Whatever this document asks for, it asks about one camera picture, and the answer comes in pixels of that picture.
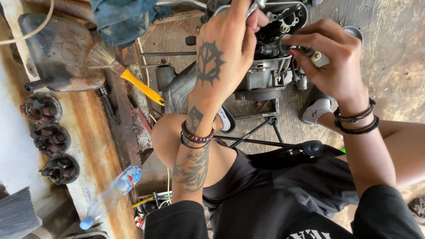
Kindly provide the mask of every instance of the blue bottle cap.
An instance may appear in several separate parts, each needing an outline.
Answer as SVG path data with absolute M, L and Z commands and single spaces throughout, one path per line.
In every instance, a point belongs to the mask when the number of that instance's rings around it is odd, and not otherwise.
M 93 223 L 94 223 L 93 218 L 91 218 L 91 217 L 85 217 L 85 218 L 81 221 L 81 223 L 80 223 L 80 227 L 81 227 L 81 229 L 83 229 L 83 230 L 87 230 L 87 229 L 89 229 L 89 228 L 93 225 Z

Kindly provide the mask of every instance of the leg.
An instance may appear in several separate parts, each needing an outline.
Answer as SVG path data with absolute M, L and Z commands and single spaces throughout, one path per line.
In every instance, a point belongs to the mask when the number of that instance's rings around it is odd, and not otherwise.
M 152 145 L 162 163 L 170 170 L 174 167 L 174 162 L 180 147 L 181 123 L 186 119 L 183 114 L 168 114 L 162 117 L 152 129 Z M 216 117 L 215 130 L 223 128 L 220 117 Z M 210 143 L 210 159 L 208 165 L 207 178 L 204 187 L 214 185 L 220 181 L 236 159 L 237 153 L 231 148 L 219 145 L 214 140 Z
M 324 113 L 317 124 L 342 134 L 335 127 L 333 113 Z M 394 163 L 397 187 L 402 188 L 425 180 L 425 154 L 421 151 L 425 143 L 425 124 L 380 121 L 379 131 Z M 345 155 L 338 157 L 347 161 Z

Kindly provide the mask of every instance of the plastic water bottle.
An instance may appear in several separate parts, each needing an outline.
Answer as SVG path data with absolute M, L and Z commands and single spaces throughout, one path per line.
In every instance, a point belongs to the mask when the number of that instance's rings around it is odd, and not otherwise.
M 108 185 L 105 192 L 97 195 L 88 207 L 87 217 L 85 217 L 80 227 L 89 229 L 95 222 L 107 217 L 118 205 L 120 201 L 140 179 L 142 169 L 139 166 L 129 166 L 112 183 Z

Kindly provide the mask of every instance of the white sock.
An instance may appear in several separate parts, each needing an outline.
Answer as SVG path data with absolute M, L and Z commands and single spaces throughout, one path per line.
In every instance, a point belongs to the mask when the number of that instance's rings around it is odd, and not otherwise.
M 220 117 L 221 121 L 223 122 L 223 128 L 221 129 L 221 131 L 228 131 L 230 129 L 230 121 L 229 121 L 229 118 L 226 116 L 226 113 L 224 112 L 223 107 L 220 107 L 217 114 Z
M 329 99 L 317 99 L 310 107 L 303 113 L 303 120 L 309 123 L 317 124 L 317 120 L 324 113 L 332 112 L 331 101 Z

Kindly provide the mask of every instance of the person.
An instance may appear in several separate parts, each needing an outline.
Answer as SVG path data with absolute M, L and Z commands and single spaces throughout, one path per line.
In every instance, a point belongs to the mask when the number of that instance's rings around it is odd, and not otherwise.
M 397 188 L 425 179 L 424 156 L 417 150 L 425 142 L 425 125 L 377 120 L 360 74 L 361 42 L 332 20 L 282 41 L 329 58 L 328 65 L 317 67 L 291 50 L 318 88 L 303 109 L 303 122 L 342 134 L 346 155 L 265 170 L 239 149 L 211 140 L 215 130 L 231 131 L 222 104 L 252 64 L 254 32 L 267 24 L 259 10 L 245 21 L 250 3 L 233 0 L 201 27 L 188 114 L 165 115 L 153 128 L 153 148 L 173 172 L 173 195 L 172 205 L 147 216 L 145 238 L 207 238 L 204 203 L 220 239 L 424 239 Z M 339 105 L 339 127 L 330 97 Z M 349 204 L 358 205 L 352 233 L 325 217 Z

